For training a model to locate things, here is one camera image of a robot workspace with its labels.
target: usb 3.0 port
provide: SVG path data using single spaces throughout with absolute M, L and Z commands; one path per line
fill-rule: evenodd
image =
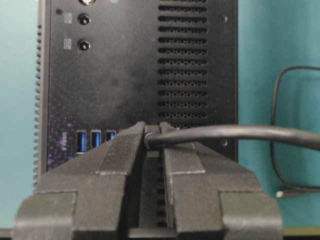
M 101 131 L 92 130 L 91 131 L 91 148 L 96 148 L 101 145 Z
M 116 131 L 106 131 L 106 141 L 112 141 L 116 136 Z
M 76 152 L 78 154 L 86 152 L 86 140 L 87 140 L 86 131 L 76 132 Z

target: black cord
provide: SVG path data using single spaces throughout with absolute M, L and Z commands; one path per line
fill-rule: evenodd
M 279 74 L 275 86 L 274 86 L 274 91 L 273 91 L 273 99 L 272 99 L 272 111 L 271 111 L 271 126 L 275 125 L 276 122 L 276 111 L 277 111 L 277 103 L 278 103 L 278 92 L 279 92 L 279 85 L 281 83 L 281 80 L 284 76 L 285 73 L 292 71 L 292 70 L 312 70 L 312 71 L 320 71 L 320 67 L 313 67 L 313 66 L 291 66 L 288 68 L 285 68 L 282 70 L 282 72 Z M 276 157 L 275 157 L 275 145 L 273 142 L 270 143 L 270 156 L 271 156 L 271 162 L 272 166 L 274 169 L 275 174 L 279 178 L 279 180 L 295 189 L 302 190 L 302 191 L 307 191 L 307 192 L 316 192 L 320 191 L 320 186 L 310 186 L 310 185 L 303 185 L 303 184 L 296 184 L 294 182 L 290 182 L 285 180 L 285 178 L 280 174 L 280 171 L 278 169 L 278 165 L 276 162 Z
M 276 126 L 213 125 L 168 133 L 147 134 L 144 142 L 150 148 L 203 140 L 268 140 L 320 151 L 320 134 Z

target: cable connector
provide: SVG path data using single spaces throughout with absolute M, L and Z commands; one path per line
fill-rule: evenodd
M 275 197 L 277 199 L 297 198 L 305 194 L 317 194 L 317 193 L 320 193 L 320 190 L 285 189 L 285 190 L 277 191 Z
M 158 135 L 161 133 L 160 127 L 158 125 L 147 125 L 144 128 L 144 146 L 151 150 L 149 145 L 149 138 L 154 135 Z

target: ventilation grille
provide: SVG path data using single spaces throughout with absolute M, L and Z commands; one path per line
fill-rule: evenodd
M 203 126 L 208 118 L 207 0 L 159 2 L 158 116 L 179 129 Z
M 206 102 L 171 102 L 171 101 L 160 101 L 158 106 L 167 109 L 203 109 L 207 107 Z
M 205 98 L 208 94 L 205 91 L 159 91 L 158 95 L 171 98 Z
M 192 76 L 199 77 L 207 75 L 205 70 L 174 70 L 174 69 L 160 69 L 158 71 L 159 75 L 166 76 Z
M 162 65 L 185 65 L 185 66 L 205 66 L 205 65 L 207 65 L 206 60 L 197 60 L 197 59 L 160 58 L 158 60 L 158 63 L 162 64 Z
M 172 33 L 172 34 L 207 34 L 206 28 L 197 27 L 170 27 L 161 26 L 159 27 L 161 33 Z
M 40 139 L 39 139 L 39 135 L 40 135 L 40 79 L 41 79 L 41 45 L 42 45 L 42 26 L 38 25 L 38 30 L 37 30 L 37 53 L 36 56 L 38 57 L 36 60 L 36 75 L 35 77 L 37 78 L 35 81 L 35 85 L 36 85 L 36 89 L 35 89 L 35 114 L 37 115 L 37 117 L 34 119 L 36 124 L 35 124 L 35 133 L 34 135 L 36 136 L 36 139 L 34 140 L 34 142 L 36 143 L 34 150 L 35 150 L 35 154 L 34 154 L 34 158 L 35 161 L 33 162 L 34 164 L 34 176 L 33 176 L 33 186 L 35 187 L 38 183 L 38 177 L 39 177 L 39 161 L 40 161 L 40 156 L 39 156 L 39 151 L 40 151 Z
M 160 37 L 159 43 L 162 44 L 186 44 L 186 45 L 206 45 L 208 41 L 200 38 L 172 38 L 172 37 Z
M 166 207 L 166 190 L 165 190 L 165 178 L 164 178 L 164 163 L 161 157 L 158 158 L 159 165 L 156 169 L 157 179 L 156 179 L 156 216 L 158 228 L 168 227 L 167 223 L 167 207 Z
M 194 6 L 159 6 L 160 11 L 164 12 L 178 12 L 178 13 L 198 13 L 204 14 L 207 12 L 206 7 L 194 7 Z
M 206 124 L 200 124 L 200 123 L 172 123 L 172 127 L 175 129 L 192 129 L 192 128 L 198 128 L 198 127 L 204 127 Z
M 207 55 L 208 51 L 205 49 L 192 49 L 192 48 L 159 48 L 160 54 L 169 55 Z
M 205 24 L 205 17 L 180 17 L 180 16 L 160 16 L 160 22 L 176 23 L 176 24 Z
M 158 85 L 172 88 L 205 88 L 206 81 L 159 80 Z
M 207 119 L 204 112 L 159 112 L 159 117 L 164 119 Z

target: screw hole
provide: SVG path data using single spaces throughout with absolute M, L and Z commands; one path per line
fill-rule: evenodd
M 228 143 L 227 140 L 221 140 L 221 141 L 220 141 L 220 144 L 221 144 L 222 147 L 226 148 L 229 143 Z
M 56 13 L 57 15 L 62 15 L 62 14 L 64 14 L 64 11 L 62 11 L 60 8 L 58 8 L 58 9 L 55 11 L 55 13 Z
M 226 22 L 228 22 L 228 17 L 225 16 L 225 15 L 221 16 L 221 17 L 220 17 L 220 22 L 223 23 L 223 24 L 225 24 Z

